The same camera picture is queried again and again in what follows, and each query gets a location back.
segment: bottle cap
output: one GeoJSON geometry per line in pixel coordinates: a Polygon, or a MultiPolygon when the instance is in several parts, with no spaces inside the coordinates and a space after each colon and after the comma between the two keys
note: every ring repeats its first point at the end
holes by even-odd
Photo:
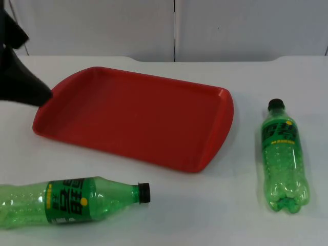
{"type": "Polygon", "coordinates": [[[272,99],[269,102],[268,110],[270,111],[272,109],[285,109],[285,105],[281,99],[272,99]]]}
{"type": "Polygon", "coordinates": [[[150,202],[150,189],[149,183],[139,183],[139,202],[148,203],[150,202]]]}

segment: bottle label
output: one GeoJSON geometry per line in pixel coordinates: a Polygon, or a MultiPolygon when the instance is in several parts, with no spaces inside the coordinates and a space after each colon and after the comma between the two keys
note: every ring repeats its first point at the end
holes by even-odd
{"type": "Polygon", "coordinates": [[[93,178],[50,181],[45,194],[48,222],[73,223],[91,220],[89,198],[94,189],[93,178]]]}
{"type": "Polygon", "coordinates": [[[262,150],[283,143],[300,147],[297,126],[293,121],[276,119],[262,127],[262,150]]]}

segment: white table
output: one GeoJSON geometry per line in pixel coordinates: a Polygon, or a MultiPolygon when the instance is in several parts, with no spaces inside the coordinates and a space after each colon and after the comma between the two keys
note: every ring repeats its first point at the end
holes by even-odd
{"type": "Polygon", "coordinates": [[[67,145],[34,135],[36,108],[0,103],[0,183],[24,185],[102,176],[149,182],[151,203],[99,223],[0,231],[1,245],[326,245],[328,240],[328,57],[282,57],[263,63],[141,63],[126,57],[21,57],[53,87],[68,75],[104,66],[227,88],[232,129],[198,174],[67,145]],[[300,213],[271,212],[262,192],[259,127],[272,98],[299,125],[311,186],[300,213]]]}

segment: plastic bottle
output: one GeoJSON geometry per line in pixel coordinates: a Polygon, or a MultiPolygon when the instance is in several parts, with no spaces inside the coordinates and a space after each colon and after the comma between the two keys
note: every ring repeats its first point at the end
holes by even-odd
{"type": "Polygon", "coordinates": [[[310,199],[297,125],[280,99],[271,100],[268,111],[262,125],[265,197],[274,211],[297,213],[310,199]]]}
{"type": "Polygon", "coordinates": [[[150,202],[148,183],[101,177],[0,186],[0,228],[102,220],[132,203],[150,202]]]}

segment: black object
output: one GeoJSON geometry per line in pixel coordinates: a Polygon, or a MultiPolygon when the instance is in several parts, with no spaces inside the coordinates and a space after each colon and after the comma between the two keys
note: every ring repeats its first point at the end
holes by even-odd
{"type": "Polygon", "coordinates": [[[12,50],[20,48],[27,40],[26,33],[4,11],[0,0],[0,100],[40,107],[52,97],[52,92],[12,50]]]}
{"type": "Polygon", "coordinates": [[[271,109],[285,109],[285,105],[281,99],[272,99],[268,106],[268,110],[270,111],[271,109]]]}
{"type": "Polygon", "coordinates": [[[148,203],[150,202],[150,189],[149,183],[139,183],[139,202],[148,203]]]}

